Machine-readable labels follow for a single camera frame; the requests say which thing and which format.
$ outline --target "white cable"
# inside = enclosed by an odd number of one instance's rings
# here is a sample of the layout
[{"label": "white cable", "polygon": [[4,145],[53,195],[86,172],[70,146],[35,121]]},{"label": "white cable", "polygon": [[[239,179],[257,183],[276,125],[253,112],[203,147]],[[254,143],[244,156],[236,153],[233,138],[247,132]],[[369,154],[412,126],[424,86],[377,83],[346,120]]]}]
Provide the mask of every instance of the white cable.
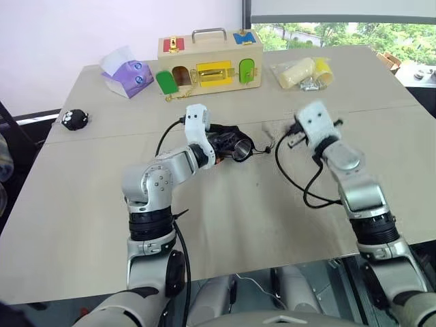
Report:
[{"label": "white cable", "polygon": [[264,293],[264,294],[266,294],[266,295],[269,295],[269,296],[271,296],[271,297],[273,297],[275,300],[277,300],[282,306],[283,306],[283,308],[285,309],[285,310],[287,310],[287,306],[285,306],[285,304],[283,303],[283,302],[281,302],[274,294],[271,294],[271,293],[268,293],[267,291],[265,291],[263,288],[262,288],[262,286],[260,286],[259,285],[259,283],[257,282],[257,281],[255,281],[254,279],[252,279],[252,278],[249,278],[249,277],[241,277],[241,276],[239,276],[239,274],[235,274],[239,279],[248,279],[249,281],[252,281],[253,283],[255,283],[255,285],[259,288],[259,290],[261,290],[262,291],[262,293]]}]

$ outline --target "purple tissue box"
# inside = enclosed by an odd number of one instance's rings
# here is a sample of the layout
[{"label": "purple tissue box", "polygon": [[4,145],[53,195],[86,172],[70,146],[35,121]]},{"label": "purple tissue box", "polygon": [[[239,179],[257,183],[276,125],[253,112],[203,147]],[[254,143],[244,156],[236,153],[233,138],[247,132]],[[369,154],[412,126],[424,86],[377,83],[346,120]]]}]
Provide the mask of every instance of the purple tissue box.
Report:
[{"label": "purple tissue box", "polygon": [[112,76],[106,72],[102,76],[111,91],[129,99],[154,81],[150,67],[137,60],[122,64]]}]

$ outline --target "metal handle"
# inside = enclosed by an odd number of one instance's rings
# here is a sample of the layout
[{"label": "metal handle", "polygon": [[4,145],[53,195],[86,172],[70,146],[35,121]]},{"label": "metal handle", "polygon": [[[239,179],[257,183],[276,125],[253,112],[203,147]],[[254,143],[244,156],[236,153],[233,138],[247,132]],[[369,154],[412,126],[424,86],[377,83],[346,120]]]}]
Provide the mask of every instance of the metal handle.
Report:
[{"label": "metal handle", "polygon": [[225,29],[222,27],[217,27],[216,29],[196,29],[192,32],[192,43],[196,42],[196,34],[197,33],[208,33],[208,32],[223,32],[224,34],[224,40],[227,41],[227,33],[225,32]]}]

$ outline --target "plastic bag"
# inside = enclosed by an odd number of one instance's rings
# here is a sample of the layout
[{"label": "plastic bag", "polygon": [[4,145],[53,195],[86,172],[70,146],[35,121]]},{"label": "plastic bag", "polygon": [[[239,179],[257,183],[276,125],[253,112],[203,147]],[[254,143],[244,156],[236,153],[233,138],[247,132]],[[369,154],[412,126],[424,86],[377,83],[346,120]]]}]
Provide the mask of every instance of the plastic bag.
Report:
[{"label": "plastic bag", "polygon": [[333,73],[327,60],[307,57],[299,61],[271,65],[271,70],[283,89],[298,85],[304,91],[317,91],[325,89],[333,81]]}]

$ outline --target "wooden table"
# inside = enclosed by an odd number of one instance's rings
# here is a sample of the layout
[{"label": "wooden table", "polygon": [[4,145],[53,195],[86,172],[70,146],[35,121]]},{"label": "wooden table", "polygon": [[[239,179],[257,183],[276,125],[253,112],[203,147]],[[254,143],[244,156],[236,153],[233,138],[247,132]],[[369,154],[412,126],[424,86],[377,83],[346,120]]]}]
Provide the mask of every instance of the wooden table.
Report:
[{"label": "wooden table", "polygon": [[[309,55],[331,58],[335,82],[319,93],[282,91],[268,64]],[[295,111],[323,99],[333,119],[344,119],[343,137],[366,153],[399,230],[411,243],[435,238],[435,120],[375,55],[363,47],[292,50],[267,53],[265,63],[259,89],[171,103],[156,83],[123,99],[103,87],[96,67],[84,68],[64,110],[89,111],[91,122],[76,132],[52,128],[0,238],[0,299],[36,302],[125,288],[129,232],[122,171],[152,158],[162,131],[194,103],[206,104],[214,123],[238,123],[262,148],[269,143],[263,129],[277,139]],[[156,71],[156,63],[151,65]],[[175,130],[162,150],[184,143],[183,132]],[[303,144],[292,152],[284,146],[280,156],[302,185],[316,171]],[[327,172],[313,191],[337,197]],[[344,210],[304,206],[273,154],[201,171],[175,190],[172,207],[174,213],[189,208],[180,227],[193,279],[357,251]]]}]

